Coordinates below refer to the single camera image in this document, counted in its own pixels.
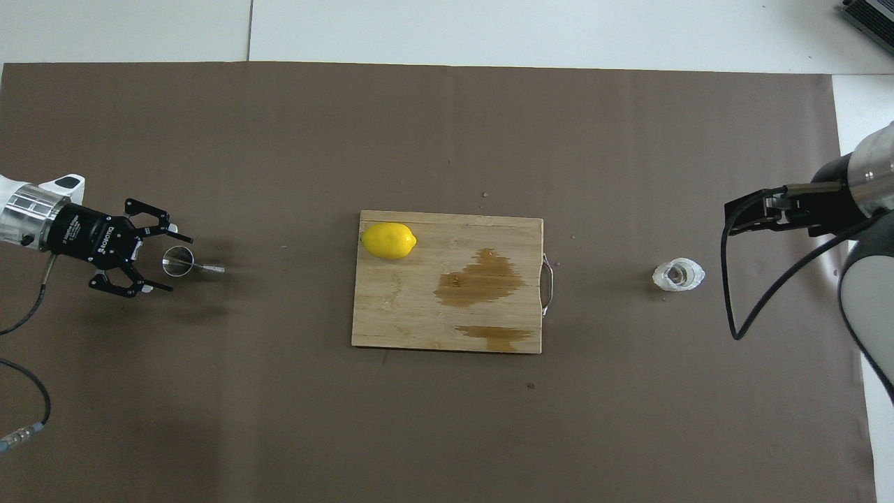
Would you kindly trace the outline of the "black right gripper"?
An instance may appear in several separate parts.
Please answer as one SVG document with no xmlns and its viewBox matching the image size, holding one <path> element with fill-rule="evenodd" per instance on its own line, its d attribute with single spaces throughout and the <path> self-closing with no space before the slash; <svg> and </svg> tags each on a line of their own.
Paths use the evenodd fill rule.
<svg viewBox="0 0 894 503">
<path fill-rule="evenodd" d="M 787 184 L 786 190 L 758 190 L 726 204 L 728 235 L 754 231 L 807 229 L 808 236 L 839 235 L 866 220 L 858 209 L 847 182 L 851 155 L 840 156 L 818 169 L 807 184 Z M 793 201 L 791 209 L 774 207 L 774 198 Z"/>
</svg>

